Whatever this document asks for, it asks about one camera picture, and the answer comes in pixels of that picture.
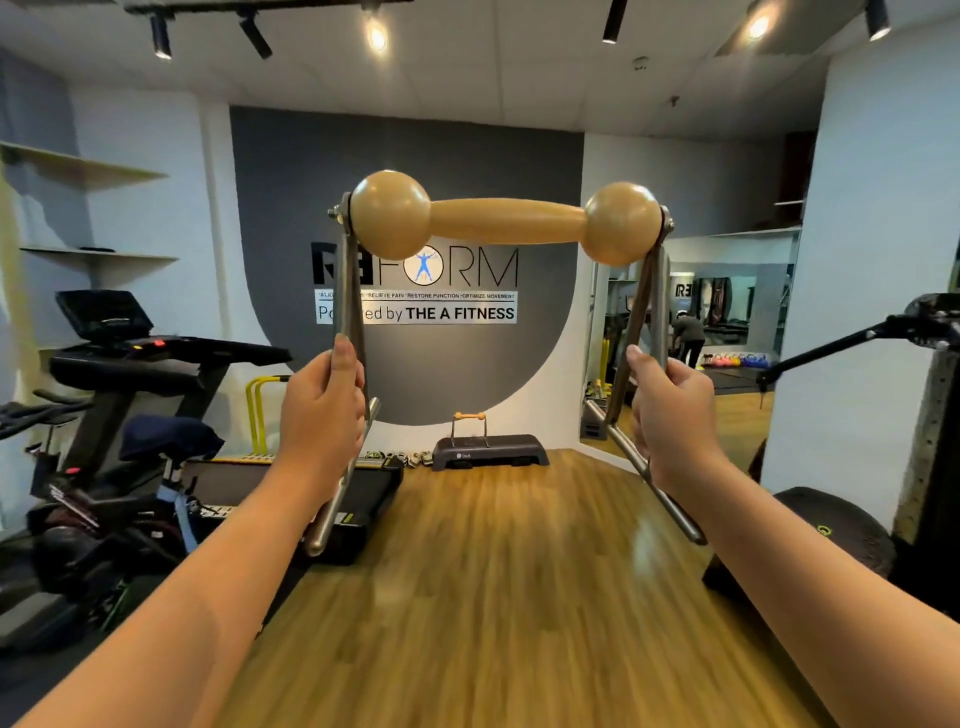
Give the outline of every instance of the track light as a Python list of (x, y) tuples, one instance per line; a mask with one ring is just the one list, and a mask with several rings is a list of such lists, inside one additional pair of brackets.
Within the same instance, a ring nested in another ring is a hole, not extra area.
[(375, 20), (367, 23), (367, 42), (375, 53), (383, 53), (387, 49), (387, 31)]
[(623, 13), (627, 10), (627, 0), (612, 0), (610, 14), (607, 15), (607, 25), (603, 29), (603, 41), (613, 45), (620, 35), (620, 24), (623, 22)]
[(155, 12), (151, 15), (150, 30), (154, 34), (154, 55), (164, 61), (171, 60), (174, 55), (170, 52), (170, 36), (167, 35), (166, 15), (162, 12)]
[(270, 47), (267, 38), (265, 38), (260, 33), (260, 29), (256, 27), (256, 20), (254, 20), (256, 11), (242, 11), (238, 14), (243, 18), (240, 21), (240, 27), (243, 29), (244, 34), (256, 52), (260, 54), (260, 58), (265, 61), (274, 54), (274, 49)]
[(880, 40), (890, 34), (890, 15), (886, 0), (870, 0), (867, 3), (867, 32), (870, 40)]

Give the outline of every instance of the small wooden roller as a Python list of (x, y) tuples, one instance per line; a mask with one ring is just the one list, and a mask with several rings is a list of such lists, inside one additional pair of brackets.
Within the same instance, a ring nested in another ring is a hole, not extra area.
[(657, 200), (630, 182), (608, 184), (585, 208), (503, 198), (430, 202), (416, 180), (391, 170), (360, 182), (349, 216), (357, 239), (387, 260), (415, 255), (439, 235), (490, 245), (576, 240), (597, 262), (621, 266), (644, 258), (663, 226)]

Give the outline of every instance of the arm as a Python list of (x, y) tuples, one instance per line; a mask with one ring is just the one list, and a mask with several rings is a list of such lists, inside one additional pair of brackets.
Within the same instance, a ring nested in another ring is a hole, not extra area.
[(843, 728), (960, 725), (960, 624), (858, 563), (727, 460), (709, 379), (635, 347), (638, 446)]
[(343, 337), (291, 377), (263, 482), (17, 728), (212, 725), (303, 530), (360, 448), (362, 383)]

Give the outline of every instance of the logo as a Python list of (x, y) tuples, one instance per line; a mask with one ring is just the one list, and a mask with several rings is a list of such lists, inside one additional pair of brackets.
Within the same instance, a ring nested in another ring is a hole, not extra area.
[(444, 274), (444, 259), (436, 248), (426, 245), (419, 253), (403, 261), (403, 272), (417, 285), (431, 285)]

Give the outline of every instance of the step platform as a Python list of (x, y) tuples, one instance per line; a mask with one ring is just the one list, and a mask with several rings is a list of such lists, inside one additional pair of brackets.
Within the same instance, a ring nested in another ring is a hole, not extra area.
[(467, 469), (485, 465), (549, 465), (543, 445), (533, 435), (444, 437), (433, 450), (433, 469)]

